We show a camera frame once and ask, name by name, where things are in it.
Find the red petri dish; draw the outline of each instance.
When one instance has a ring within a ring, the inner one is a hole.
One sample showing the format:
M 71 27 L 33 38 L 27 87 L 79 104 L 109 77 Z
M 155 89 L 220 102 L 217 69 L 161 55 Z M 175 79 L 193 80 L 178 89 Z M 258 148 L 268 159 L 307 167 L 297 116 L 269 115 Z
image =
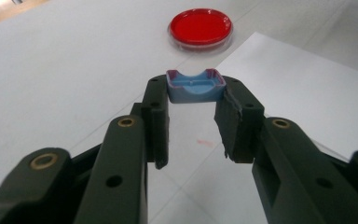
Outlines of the red petri dish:
M 233 25 L 229 17 L 210 8 L 194 8 L 175 16 L 169 32 L 176 44 L 186 48 L 209 48 L 226 43 Z

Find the sheet of paper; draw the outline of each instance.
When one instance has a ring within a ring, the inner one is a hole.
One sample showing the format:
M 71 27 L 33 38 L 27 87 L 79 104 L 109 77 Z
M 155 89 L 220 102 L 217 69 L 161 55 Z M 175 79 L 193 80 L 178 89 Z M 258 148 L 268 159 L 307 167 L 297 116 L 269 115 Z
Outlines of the sheet of paper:
M 296 122 L 345 159 L 358 150 L 358 71 L 258 33 L 217 70 L 241 80 L 269 117 Z

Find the blue object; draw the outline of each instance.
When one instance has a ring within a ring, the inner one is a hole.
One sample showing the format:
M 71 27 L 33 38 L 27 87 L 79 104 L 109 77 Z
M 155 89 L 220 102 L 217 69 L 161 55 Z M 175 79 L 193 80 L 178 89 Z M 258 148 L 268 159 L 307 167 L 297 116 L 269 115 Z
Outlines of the blue object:
M 215 102 L 223 97 L 226 82 L 215 69 L 188 77 L 177 70 L 167 71 L 168 95 L 173 104 Z

